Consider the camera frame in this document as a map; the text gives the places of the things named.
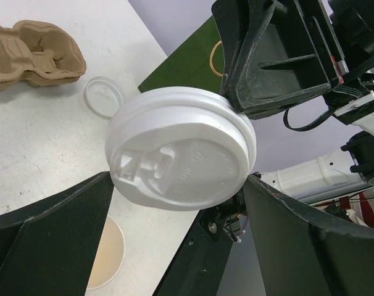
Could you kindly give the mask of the white paper coffee cup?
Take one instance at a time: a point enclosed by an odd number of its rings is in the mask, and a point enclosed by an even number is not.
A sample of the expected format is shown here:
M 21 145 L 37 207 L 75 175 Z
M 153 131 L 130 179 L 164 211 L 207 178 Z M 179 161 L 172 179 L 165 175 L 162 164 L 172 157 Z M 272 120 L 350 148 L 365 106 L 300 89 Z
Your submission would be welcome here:
M 125 237 L 118 223 L 107 216 L 96 257 L 89 277 L 87 291 L 110 283 L 120 271 L 125 258 Z

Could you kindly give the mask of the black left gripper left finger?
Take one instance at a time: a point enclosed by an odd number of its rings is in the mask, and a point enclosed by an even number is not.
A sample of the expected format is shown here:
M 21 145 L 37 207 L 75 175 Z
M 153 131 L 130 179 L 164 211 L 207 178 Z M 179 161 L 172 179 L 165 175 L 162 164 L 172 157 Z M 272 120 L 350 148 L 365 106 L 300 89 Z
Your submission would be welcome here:
M 0 215 L 0 295 L 84 295 L 113 190 L 105 171 Z

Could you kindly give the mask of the brown pulp cup carrier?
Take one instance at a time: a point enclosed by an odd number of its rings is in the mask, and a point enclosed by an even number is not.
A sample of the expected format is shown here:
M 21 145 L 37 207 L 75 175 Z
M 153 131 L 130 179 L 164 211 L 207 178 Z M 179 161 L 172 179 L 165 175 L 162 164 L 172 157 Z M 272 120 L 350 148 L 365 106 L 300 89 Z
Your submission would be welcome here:
M 19 81 L 32 87 L 74 83 L 85 72 L 78 44 L 58 26 L 33 20 L 0 26 L 0 91 Z

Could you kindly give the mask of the white dome coffee lid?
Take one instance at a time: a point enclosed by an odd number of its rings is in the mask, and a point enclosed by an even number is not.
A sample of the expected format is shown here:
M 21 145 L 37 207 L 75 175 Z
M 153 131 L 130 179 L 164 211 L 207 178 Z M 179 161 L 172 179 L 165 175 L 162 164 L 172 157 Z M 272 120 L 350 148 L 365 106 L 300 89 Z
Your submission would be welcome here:
M 256 162 L 256 133 L 224 97 L 197 88 L 144 92 L 110 121 L 106 160 L 134 204 L 203 210 L 233 197 Z

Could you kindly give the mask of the green brown paper bag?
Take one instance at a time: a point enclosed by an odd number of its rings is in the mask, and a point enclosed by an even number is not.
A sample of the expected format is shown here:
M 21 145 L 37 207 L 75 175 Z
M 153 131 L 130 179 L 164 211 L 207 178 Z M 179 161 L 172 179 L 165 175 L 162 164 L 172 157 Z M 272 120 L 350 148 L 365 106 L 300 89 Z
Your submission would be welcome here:
M 139 86 L 140 92 L 187 86 L 219 93 L 224 69 L 223 49 L 213 17 L 204 22 Z

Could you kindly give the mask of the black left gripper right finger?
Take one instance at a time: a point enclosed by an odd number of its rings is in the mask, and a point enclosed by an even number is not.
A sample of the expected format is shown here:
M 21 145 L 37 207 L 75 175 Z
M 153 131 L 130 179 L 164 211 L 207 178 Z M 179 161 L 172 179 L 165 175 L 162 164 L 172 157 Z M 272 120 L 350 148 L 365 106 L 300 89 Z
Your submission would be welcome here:
M 243 186 L 267 295 L 374 295 L 374 229 L 289 197 L 255 176 Z

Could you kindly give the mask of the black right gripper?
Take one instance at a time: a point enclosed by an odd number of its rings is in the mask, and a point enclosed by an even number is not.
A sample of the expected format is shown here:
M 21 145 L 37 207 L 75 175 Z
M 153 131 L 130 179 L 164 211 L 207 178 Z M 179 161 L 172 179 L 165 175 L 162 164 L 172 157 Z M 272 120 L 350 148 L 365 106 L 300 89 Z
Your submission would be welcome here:
M 374 1 L 216 1 L 220 94 L 251 119 L 352 86 L 374 68 Z

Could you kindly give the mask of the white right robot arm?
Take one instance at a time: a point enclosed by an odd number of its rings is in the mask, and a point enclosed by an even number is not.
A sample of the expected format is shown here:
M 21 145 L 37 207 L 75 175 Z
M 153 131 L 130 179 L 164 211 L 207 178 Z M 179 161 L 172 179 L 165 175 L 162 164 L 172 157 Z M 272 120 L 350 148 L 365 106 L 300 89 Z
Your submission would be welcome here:
M 333 117 L 360 132 L 322 157 L 261 173 L 279 191 L 311 202 L 374 187 L 374 1 L 215 1 L 223 48 L 220 92 L 256 120 L 316 97 Z

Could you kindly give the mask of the flat white plastic lid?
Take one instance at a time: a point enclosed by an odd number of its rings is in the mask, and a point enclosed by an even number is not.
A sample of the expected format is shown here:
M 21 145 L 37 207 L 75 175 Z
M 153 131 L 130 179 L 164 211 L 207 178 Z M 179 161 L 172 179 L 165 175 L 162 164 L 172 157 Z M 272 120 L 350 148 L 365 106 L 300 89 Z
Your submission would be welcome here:
M 112 118 L 126 101 L 120 86 L 104 76 L 96 76 L 89 80 L 84 97 L 91 110 L 105 118 Z

